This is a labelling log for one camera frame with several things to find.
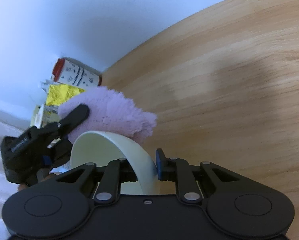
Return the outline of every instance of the white wall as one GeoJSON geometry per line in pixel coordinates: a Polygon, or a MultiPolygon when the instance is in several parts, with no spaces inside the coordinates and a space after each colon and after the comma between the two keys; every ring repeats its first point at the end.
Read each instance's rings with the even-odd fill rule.
{"type": "Polygon", "coordinates": [[[0,0],[0,110],[28,120],[58,57],[103,71],[222,0],[0,0]]]}

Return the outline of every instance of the fluffy purple cloth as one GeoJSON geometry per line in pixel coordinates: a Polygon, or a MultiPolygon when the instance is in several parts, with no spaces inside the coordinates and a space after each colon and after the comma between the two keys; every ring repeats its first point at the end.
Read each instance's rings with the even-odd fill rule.
{"type": "Polygon", "coordinates": [[[131,138],[142,144],[151,136],[156,126],[155,114],[143,112],[137,108],[132,99],[125,98],[123,93],[108,90],[107,87],[96,87],[87,90],[59,106],[58,115],[64,118],[79,104],[90,108],[89,117],[68,135],[71,143],[86,131],[113,132],[131,138]]]}

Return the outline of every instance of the wood grain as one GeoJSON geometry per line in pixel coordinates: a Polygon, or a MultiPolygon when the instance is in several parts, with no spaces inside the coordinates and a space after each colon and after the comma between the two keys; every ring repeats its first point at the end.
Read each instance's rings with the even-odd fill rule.
{"type": "Polygon", "coordinates": [[[288,236],[299,239],[299,0],[213,5],[130,52],[103,80],[158,115],[143,145],[152,157],[161,147],[284,192],[296,208],[288,236]]]}

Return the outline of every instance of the wooden tabletop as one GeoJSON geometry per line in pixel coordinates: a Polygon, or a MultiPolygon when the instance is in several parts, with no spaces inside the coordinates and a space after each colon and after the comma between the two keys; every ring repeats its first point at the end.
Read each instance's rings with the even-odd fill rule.
{"type": "Polygon", "coordinates": [[[299,239],[299,0],[213,5],[146,41],[103,80],[157,114],[143,145],[152,157],[160,147],[280,190],[296,209],[288,236],[299,239]]]}

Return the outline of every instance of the yellow wrapper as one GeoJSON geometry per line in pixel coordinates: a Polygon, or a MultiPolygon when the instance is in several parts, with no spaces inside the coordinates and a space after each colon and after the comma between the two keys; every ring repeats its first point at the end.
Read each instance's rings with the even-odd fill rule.
{"type": "Polygon", "coordinates": [[[47,99],[46,99],[46,105],[59,106],[62,103],[65,103],[73,96],[83,93],[84,91],[85,90],[82,88],[73,87],[65,84],[50,85],[47,99]]]}

